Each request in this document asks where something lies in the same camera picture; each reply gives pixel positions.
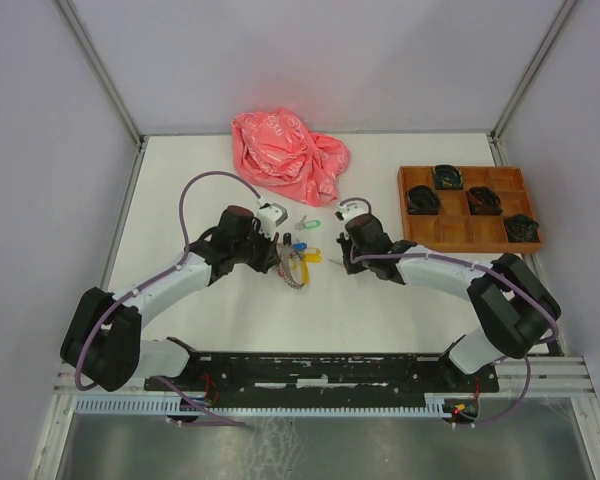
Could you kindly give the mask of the key with red tag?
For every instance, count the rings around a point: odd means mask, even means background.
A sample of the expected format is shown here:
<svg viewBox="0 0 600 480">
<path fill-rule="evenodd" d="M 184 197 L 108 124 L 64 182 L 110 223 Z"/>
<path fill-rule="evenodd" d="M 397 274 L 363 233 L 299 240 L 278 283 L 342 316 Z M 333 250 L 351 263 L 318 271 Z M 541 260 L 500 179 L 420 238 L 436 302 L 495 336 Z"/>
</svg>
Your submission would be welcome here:
<svg viewBox="0 0 600 480">
<path fill-rule="evenodd" d="M 344 267 L 344 263 L 341 260 L 329 258 L 328 261 L 335 265 L 338 265 L 339 267 Z"/>
</svg>

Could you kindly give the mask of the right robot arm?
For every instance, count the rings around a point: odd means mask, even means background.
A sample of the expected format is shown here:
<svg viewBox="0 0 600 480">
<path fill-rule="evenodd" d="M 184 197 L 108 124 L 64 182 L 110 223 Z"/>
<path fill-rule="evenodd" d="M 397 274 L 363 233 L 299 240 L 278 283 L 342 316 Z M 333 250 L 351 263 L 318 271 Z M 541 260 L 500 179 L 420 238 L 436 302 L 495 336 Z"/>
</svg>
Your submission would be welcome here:
<svg viewBox="0 0 600 480">
<path fill-rule="evenodd" d="M 382 281 L 433 289 L 472 305 L 479 326 L 447 349 L 438 368 L 447 389 L 461 391 L 482 367 L 505 357 L 522 359 L 557 338 L 560 306 L 517 255 L 469 261 L 415 242 L 393 242 L 368 212 L 340 210 L 336 218 L 344 223 L 337 243 L 348 274 L 370 271 Z"/>
</svg>

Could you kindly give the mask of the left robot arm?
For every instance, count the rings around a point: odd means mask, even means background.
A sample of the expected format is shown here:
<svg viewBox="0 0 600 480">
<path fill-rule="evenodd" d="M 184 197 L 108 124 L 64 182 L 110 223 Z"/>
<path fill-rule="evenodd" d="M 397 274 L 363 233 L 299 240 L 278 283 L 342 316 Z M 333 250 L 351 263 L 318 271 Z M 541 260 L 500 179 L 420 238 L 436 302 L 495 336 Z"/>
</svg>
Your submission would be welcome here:
<svg viewBox="0 0 600 480">
<path fill-rule="evenodd" d="M 74 367 L 76 381 L 116 391 L 132 379 L 167 377 L 189 390 L 201 378 L 194 350 L 169 337 L 144 340 L 143 330 L 161 313 L 201 291 L 244 264 L 267 273 L 279 262 L 278 229 L 286 210 L 264 203 L 256 212 L 228 206 L 216 226 L 187 243 L 182 255 L 164 271 L 117 292 L 94 287 L 76 308 L 63 343 L 61 359 Z"/>
</svg>

